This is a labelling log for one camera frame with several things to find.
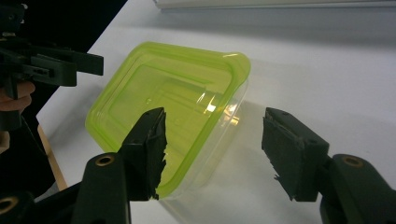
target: plastic container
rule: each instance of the plastic container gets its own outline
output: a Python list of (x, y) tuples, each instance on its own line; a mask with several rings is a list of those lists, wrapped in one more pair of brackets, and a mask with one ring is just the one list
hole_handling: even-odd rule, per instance
[(178, 195), (213, 170), (210, 155), (233, 122), (249, 70), (241, 53), (143, 43), (96, 99), (86, 128), (103, 151), (117, 152), (144, 112), (164, 107), (168, 145), (157, 193)]

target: white table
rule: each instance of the white table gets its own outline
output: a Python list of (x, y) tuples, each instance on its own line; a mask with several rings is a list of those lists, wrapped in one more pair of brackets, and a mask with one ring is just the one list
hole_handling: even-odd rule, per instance
[(396, 189), (396, 8), (163, 11), (130, 0), (90, 53), (105, 76), (78, 75), (38, 118), (67, 185), (103, 153), (86, 114), (127, 54), (155, 41), (251, 60), (244, 117), (210, 181), (177, 200), (131, 203), (133, 223), (320, 223), (317, 203), (291, 202), (261, 150), (265, 107), (286, 110), (331, 144), (369, 161)]

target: green lid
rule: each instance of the green lid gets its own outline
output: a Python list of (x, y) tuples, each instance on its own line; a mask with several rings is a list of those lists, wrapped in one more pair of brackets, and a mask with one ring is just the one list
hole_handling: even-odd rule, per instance
[(168, 145), (157, 188), (163, 198), (180, 184), (249, 69), (241, 53), (143, 43), (99, 95), (86, 128), (105, 152), (117, 152), (144, 112), (164, 107)]

